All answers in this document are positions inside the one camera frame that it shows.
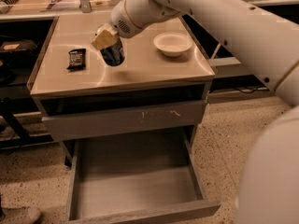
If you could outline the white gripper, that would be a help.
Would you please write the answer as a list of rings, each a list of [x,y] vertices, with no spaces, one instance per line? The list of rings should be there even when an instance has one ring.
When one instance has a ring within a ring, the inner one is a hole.
[[[165,7],[155,0],[121,0],[112,10],[109,23],[121,37],[131,38],[140,34],[153,23],[171,20],[180,15],[178,11]],[[108,23],[100,24],[92,45],[106,49],[117,43],[115,31],[110,31]]]

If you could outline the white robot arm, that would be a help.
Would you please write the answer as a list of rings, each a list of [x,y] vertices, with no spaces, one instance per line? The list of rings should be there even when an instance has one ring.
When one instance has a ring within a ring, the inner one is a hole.
[[[242,0],[122,0],[96,31],[93,46],[117,59],[121,38],[155,22],[191,16],[290,110],[249,151],[235,224],[299,224],[299,26]]]

